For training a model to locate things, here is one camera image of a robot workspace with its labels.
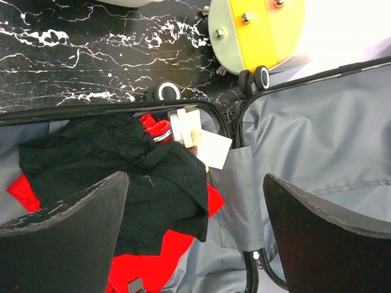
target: metal bolt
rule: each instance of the metal bolt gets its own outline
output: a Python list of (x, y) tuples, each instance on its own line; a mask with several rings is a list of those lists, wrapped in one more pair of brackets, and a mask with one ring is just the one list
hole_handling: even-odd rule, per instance
[(274, 4), (277, 6), (277, 7), (281, 7), (285, 4), (285, 0), (274, 0)]
[(221, 40), (222, 38), (224, 38), (224, 35), (225, 35), (225, 32), (223, 29), (216, 29), (216, 31), (214, 32), (214, 36), (218, 40)]
[(249, 12), (245, 12), (242, 15), (242, 22), (246, 24), (251, 22), (251, 14)]

